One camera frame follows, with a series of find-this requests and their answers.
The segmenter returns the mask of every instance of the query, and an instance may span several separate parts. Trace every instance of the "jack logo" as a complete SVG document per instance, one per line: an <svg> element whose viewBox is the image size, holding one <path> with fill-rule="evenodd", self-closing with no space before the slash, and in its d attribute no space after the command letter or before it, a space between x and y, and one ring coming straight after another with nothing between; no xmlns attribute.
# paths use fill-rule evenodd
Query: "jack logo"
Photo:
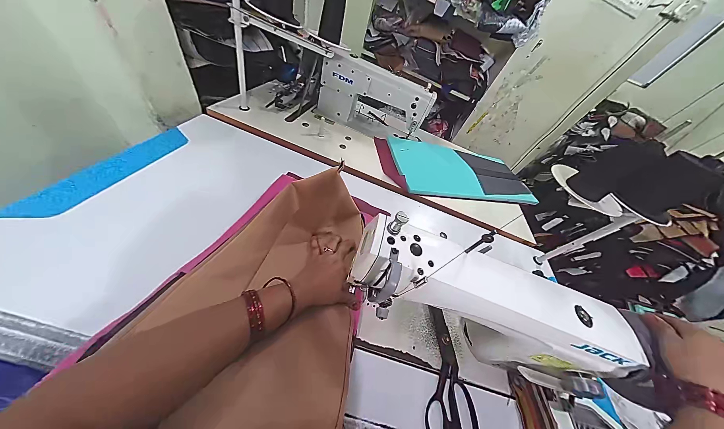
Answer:
<svg viewBox="0 0 724 429"><path fill-rule="evenodd" d="M601 356L603 359L610 360L611 362L618 363L619 365L624 365L625 363L632 363L631 360L624 359L623 357L616 356L615 354L610 354L589 344L582 344L581 346L570 344L570 346L574 347L575 349L585 350L589 354Z"/></svg>
<svg viewBox="0 0 724 429"><path fill-rule="evenodd" d="M338 80L340 80L341 82L348 83L349 85L353 85L353 84L354 84L354 81L353 81L353 80L351 80L351 79L349 79L348 77L342 75L341 73L333 72L333 77L336 77L336 78L338 78Z"/></svg>

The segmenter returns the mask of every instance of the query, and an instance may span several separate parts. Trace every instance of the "white sewing machine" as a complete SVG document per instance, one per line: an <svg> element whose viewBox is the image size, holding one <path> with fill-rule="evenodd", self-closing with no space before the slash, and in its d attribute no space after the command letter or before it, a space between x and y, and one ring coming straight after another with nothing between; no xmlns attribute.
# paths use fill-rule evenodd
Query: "white sewing machine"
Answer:
<svg viewBox="0 0 724 429"><path fill-rule="evenodd" d="M600 395L594 375L634 377L649 367L650 347L629 315L492 258L491 234L464 249L407 220L399 212L370 222L351 270L379 318L395 298L452 311L480 362L584 397Z"/></svg>
<svg viewBox="0 0 724 429"><path fill-rule="evenodd" d="M397 131L413 134L436 98L417 83L337 50L323 59L316 112L371 137Z"/></svg>

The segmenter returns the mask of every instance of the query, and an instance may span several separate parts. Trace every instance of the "white table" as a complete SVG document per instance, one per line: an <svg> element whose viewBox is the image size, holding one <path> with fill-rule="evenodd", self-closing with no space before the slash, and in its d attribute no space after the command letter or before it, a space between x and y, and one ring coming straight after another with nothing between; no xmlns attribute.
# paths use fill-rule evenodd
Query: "white table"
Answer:
<svg viewBox="0 0 724 429"><path fill-rule="evenodd" d="M290 112L274 107L264 108L272 101L276 87L276 83L265 83L249 90L250 110L246 112L240 109L240 97L235 95L208 107L207 113L326 164L338 165L343 159L351 175L389 191L406 194L381 170L375 143L371 137L338 123L321 124L323 120L315 118L312 112L302 114L294 122L286 122L285 117ZM318 135L321 125L324 137ZM442 144L458 151L468 152L432 134L423 132L422 135L427 136L429 143ZM518 204L406 195L424 205L430 205L482 228L498 228L506 237L529 245L536 243Z"/></svg>
<svg viewBox="0 0 724 429"><path fill-rule="evenodd" d="M209 116L185 122L179 129L188 138L187 144L62 214L0 218L1 311L94 334L210 245L277 177L286 172L306 177L328 168ZM405 211L412 224L443 231L462 245L487 232L351 174L342 177L352 195L391 213ZM504 237L498 237L493 246L490 256L529 270L534 268L531 257L540 254ZM544 271L550 275L548 266ZM435 349L429 346L434 339L423 328L424 313L417 306L408 306L412 304L396 303L388 321L378 321L374 311L365 308L360 338L409 352L438 367ZM456 343L464 378L474 385L508 392L503 371L476 362L459 341ZM377 395L373 386L379 384L368 383L367 370L359 365L391 363L376 363L375 359L388 359L358 352L366 357L353 364L349 406L355 412L382 418L377 420L382 423L389 418L386 415L399 418L397 413L403 412L413 412L417 418L407 418L422 421L422 409L395 406L389 408L389 414L376 414L381 413L377 409L380 403L372 404L366 398ZM435 375L423 373L432 377L435 385ZM397 381L397 374L386 374L389 387L407 385ZM413 374L416 378L424 376ZM515 407L510 406L512 400L482 392L486 394L475 396L492 398L482 401L481 406L491 410L487 418L509 423L503 427L514 427L512 422L518 420Z"/></svg>

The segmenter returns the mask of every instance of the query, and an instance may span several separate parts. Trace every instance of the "fdm logo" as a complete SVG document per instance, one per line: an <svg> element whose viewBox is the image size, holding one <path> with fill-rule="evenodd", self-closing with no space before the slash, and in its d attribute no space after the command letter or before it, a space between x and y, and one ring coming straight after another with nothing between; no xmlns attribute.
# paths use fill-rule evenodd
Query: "fdm logo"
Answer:
<svg viewBox="0 0 724 429"><path fill-rule="evenodd" d="M354 81L353 81L353 80L351 80L351 79L349 79L348 77L342 75L341 73L333 72L333 77L338 78L338 80L340 80L340 81L343 82L343 83L348 83L349 85L353 85L353 84L354 84Z"/></svg>

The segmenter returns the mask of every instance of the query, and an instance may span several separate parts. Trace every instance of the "pink fabric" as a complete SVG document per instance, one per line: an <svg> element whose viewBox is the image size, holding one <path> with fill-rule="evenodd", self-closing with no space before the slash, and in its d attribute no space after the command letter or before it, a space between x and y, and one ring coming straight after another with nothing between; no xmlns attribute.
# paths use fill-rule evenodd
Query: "pink fabric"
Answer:
<svg viewBox="0 0 724 429"><path fill-rule="evenodd" d="M399 185L399 188L409 191L405 176L399 174L399 170L396 169L394 156L391 154L389 142L387 142L386 139L378 137L374 137L373 142L375 142L375 150L378 152L378 160L380 161L381 170L383 170L386 176L393 180L394 183Z"/></svg>
<svg viewBox="0 0 724 429"><path fill-rule="evenodd" d="M258 213L267 205L269 202L274 199L274 197L277 196L286 186L288 186L291 182L294 182L296 180L299 180L299 176L295 176L293 174L286 175L283 174L277 180L275 180L269 188L259 197L258 200L251 206L250 209L246 210L243 216L240 217L240 219L236 220L231 227L227 228L227 230L222 234L221 237L219 237L216 241L214 241L210 246L208 246L203 252L201 252L198 256L195 258L192 258L188 263L184 264L182 268L178 269L174 274L169 276L166 280L164 280L163 283L161 283L153 292L147 295L147 298L139 302L135 307L133 307L131 310L129 310L127 313L122 315L121 317L115 319L114 321L110 322L108 326L105 326L103 329L100 330L100 332L96 333L94 336L92 336L86 343L82 344L78 349L76 349L73 353L66 356L57 366L55 366L52 371L48 375L46 375L43 379L47 379L48 377L55 375L62 371L63 369L68 368L69 366L74 365L78 360L81 358L81 356L86 353L86 351L91 347L93 344L95 344L100 337L103 335L106 335L110 332L111 329L113 329L115 326L117 326L121 321L130 315L136 308L141 306L147 299L152 297L159 289L163 288L169 281L171 281L173 278L176 278L180 272L188 273L192 271L197 265L204 261L205 258L207 258L211 253L214 252L214 250L218 249L220 246L222 246L227 240L229 240L233 235L235 235L238 231L243 229L245 225L248 224L248 222L251 221L251 219L254 218L254 216L258 215ZM357 204L357 208L362 213L362 218L364 220L364 223L367 224L370 222L378 213L384 213L386 215L389 215L386 213L386 211L380 210L370 204L368 204L365 201L354 199L354 202ZM361 291L357 291L357 297L362 300ZM353 311L352 318L354 320L354 335L357 335L357 327L359 326L359 319L360 319L360 310Z"/></svg>

